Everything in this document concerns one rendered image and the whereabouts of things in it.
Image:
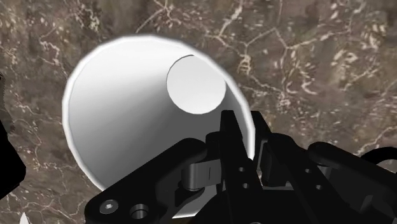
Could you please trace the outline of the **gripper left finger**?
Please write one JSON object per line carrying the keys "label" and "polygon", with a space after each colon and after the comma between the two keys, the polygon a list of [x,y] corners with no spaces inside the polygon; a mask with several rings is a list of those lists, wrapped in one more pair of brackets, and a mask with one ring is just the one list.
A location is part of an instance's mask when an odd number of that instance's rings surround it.
{"label": "gripper left finger", "polygon": [[261,220],[263,190],[232,110],[222,111],[219,131],[205,141],[181,140],[92,198],[85,206],[86,224],[171,224],[210,186],[215,194],[188,224]]}

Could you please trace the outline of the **white cup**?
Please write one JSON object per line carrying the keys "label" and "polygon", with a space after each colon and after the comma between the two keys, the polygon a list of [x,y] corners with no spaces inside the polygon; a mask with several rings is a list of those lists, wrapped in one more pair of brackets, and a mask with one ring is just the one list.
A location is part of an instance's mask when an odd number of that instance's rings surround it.
{"label": "white cup", "polygon": [[[67,81],[62,125],[67,145],[100,193],[186,138],[205,141],[232,110],[249,158],[254,125],[233,78],[206,54],[175,39],[126,36],[96,47]],[[185,205],[191,218],[215,194]]]}

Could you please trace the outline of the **black block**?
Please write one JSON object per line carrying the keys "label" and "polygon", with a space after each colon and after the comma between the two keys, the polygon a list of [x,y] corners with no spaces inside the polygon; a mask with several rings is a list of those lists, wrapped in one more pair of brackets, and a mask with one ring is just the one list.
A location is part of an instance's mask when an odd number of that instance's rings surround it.
{"label": "black block", "polygon": [[8,139],[15,127],[5,107],[5,84],[0,72],[0,200],[16,189],[26,175],[26,166]]}

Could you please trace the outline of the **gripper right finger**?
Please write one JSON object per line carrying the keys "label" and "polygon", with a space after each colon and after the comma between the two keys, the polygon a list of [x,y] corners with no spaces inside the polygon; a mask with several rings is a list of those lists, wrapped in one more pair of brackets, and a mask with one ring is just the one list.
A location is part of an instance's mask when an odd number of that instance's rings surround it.
{"label": "gripper right finger", "polygon": [[330,143],[307,149],[258,111],[254,163],[266,190],[291,190],[312,224],[397,224],[397,174]]}

